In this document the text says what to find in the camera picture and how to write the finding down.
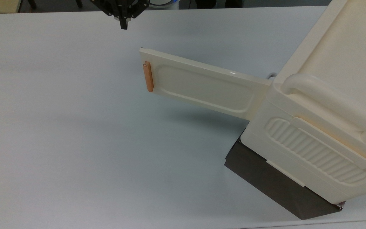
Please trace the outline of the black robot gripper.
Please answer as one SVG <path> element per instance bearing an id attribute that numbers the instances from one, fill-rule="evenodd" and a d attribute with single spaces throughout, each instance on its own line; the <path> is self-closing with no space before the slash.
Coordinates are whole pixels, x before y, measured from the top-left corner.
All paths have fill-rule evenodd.
<path id="1" fill-rule="evenodd" d="M 119 18 L 123 30 L 128 29 L 129 18 L 138 17 L 150 4 L 148 0 L 91 0 L 91 2 L 108 16 Z"/>

